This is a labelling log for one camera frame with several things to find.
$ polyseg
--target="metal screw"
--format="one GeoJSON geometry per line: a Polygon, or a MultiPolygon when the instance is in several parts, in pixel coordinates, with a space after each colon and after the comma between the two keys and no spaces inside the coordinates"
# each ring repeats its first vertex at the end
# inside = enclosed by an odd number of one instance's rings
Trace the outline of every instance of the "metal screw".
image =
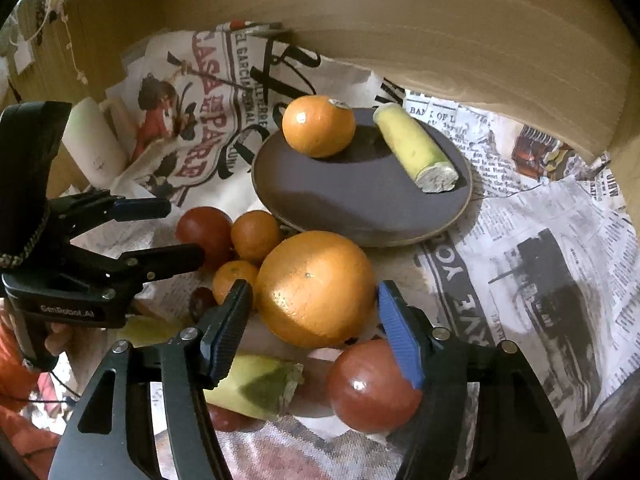
{"type": "Polygon", "coordinates": [[[507,354],[515,354],[518,352],[518,345],[509,339],[505,339],[502,343],[500,343],[500,347],[503,352],[507,352],[507,354]]]}
{"type": "Polygon", "coordinates": [[[112,300],[113,298],[116,297],[116,291],[113,290],[112,288],[105,288],[104,291],[102,292],[102,297],[105,300],[112,300]]]}
{"type": "Polygon", "coordinates": [[[180,339],[183,341],[191,341],[192,339],[196,339],[198,336],[198,329],[194,326],[190,326],[185,328],[182,332],[180,332],[180,339]]]}
{"type": "Polygon", "coordinates": [[[449,339],[449,337],[451,337],[451,332],[449,332],[449,330],[447,330],[443,326],[437,326],[433,329],[431,335],[433,335],[433,337],[438,341],[446,341],[447,339],[449,339]]]}
{"type": "Polygon", "coordinates": [[[129,348],[129,341],[126,339],[121,339],[120,341],[116,341],[111,347],[111,351],[114,354],[122,354],[126,349],[129,348]]]}

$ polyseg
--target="plate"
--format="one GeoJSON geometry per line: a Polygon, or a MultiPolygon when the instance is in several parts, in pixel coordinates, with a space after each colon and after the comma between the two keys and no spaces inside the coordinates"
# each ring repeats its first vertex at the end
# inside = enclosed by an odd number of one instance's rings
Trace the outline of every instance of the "plate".
{"type": "Polygon", "coordinates": [[[255,192],[281,222],[299,231],[331,231],[361,247],[393,247],[433,237],[462,214],[471,198],[469,165],[442,133],[420,125],[458,170],[456,187],[423,193],[386,145],[373,110],[357,108],[351,144],[329,158],[292,149],[282,131],[265,141],[252,167],[255,192]]]}

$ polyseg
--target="newspaper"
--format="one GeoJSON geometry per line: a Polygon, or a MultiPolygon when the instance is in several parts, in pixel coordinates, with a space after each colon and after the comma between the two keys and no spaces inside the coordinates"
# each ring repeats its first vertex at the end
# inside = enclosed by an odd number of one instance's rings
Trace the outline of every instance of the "newspaper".
{"type": "MultiPolygon", "coordinates": [[[[638,240],[607,154],[588,166],[570,146],[535,128],[405,91],[369,70],[251,36],[242,27],[156,36],[128,74],[108,93],[124,101],[139,131],[157,117],[167,131],[175,130],[143,146],[111,190],[162,196],[176,211],[144,228],[106,225],[87,234],[83,245],[100,252],[114,245],[124,251],[175,242],[170,236],[175,220],[194,206],[218,207],[232,219],[263,208],[250,165],[261,143],[279,128],[286,104],[298,96],[328,94],[352,107],[398,102],[443,131],[472,166],[474,195],[465,214],[423,244],[367,250],[367,255],[378,277],[395,280],[405,299],[424,309],[433,324],[480,345],[505,338],[517,342],[556,410],[580,477],[594,471],[621,421],[608,408],[612,415],[598,419],[597,432],[590,431],[590,423],[640,365],[638,240]],[[156,108],[141,106],[151,75],[173,89],[156,96],[156,108]],[[584,451],[592,448],[599,454],[584,451]]],[[[133,153],[140,139],[118,135],[133,153]]],[[[206,282],[199,275],[178,276],[154,284],[143,297],[159,314],[179,316],[198,280],[206,282]]],[[[375,335],[383,336],[373,320],[360,339],[375,335]]],[[[259,318],[252,319],[242,348],[304,361],[308,370],[322,360],[277,340],[259,318]]],[[[478,386],[470,384],[452,478],[466,472],[477,394],[478,386]]],[[[154,398],[161,410],[161,392],[154,398]]],[[[253,433],[219,434],[235,478],[395,476],[402,431],[355,433],[321,401],[292,411],[296,418],[253,433]]],[[[166,442],[166,426],[160,420],[155,427],[158,442],[166,442]]],[[[159,456],[163,475],[174,478],[170,458],[159,456]]]]}

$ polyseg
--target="white paper tag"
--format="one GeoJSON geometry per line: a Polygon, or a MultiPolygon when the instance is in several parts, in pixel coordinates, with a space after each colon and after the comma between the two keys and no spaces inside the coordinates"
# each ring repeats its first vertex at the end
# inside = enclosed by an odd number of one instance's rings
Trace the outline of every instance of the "white paper tag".
{"type": "Polygon", "coordinates": [[[18,35],[18,48],[14,54],[15,71],[20,74],[31,63],[34,62],[33,50],[31,49],[31,43],[24,41],[21,34],[18,35]]]}

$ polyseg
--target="red fruit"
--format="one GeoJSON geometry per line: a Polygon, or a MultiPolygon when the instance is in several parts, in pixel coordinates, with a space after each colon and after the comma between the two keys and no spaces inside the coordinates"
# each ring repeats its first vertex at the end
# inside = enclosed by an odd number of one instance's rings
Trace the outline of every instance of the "red fruit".
{"type": "Polygon", "coordinates": [[[239,431],[248,428],[255,421],[254,418],[242,415],[241,413],[232,412],[213,404],[207,404],[211,424],[216,431],[239,431]]]}
{"type": "Polygon", "coordinates": [[[217,270],[231,259],[231,221],[214,207],[189,209],[175,230],[183,244],[198,244],[205,251],[205,266],[217,270]]]}
{"type": "Polygon", "coordinates": [[[414,415],[422,392],[400,372],[384,339],[355,344],[338,357],[327,377],[335,414],[363,433],[392,431],[414,415]]]}

